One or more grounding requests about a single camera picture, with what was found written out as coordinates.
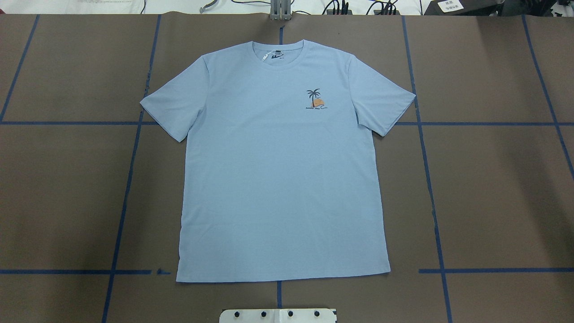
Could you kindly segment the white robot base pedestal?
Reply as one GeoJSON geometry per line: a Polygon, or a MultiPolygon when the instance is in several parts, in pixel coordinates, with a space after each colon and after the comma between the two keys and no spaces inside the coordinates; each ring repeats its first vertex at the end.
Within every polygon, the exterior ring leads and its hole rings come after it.
{"type": "Polygon", "coordinates": [[[335,309],[230,309],[222,311],[220,323],[336,323],[335,309]]]}

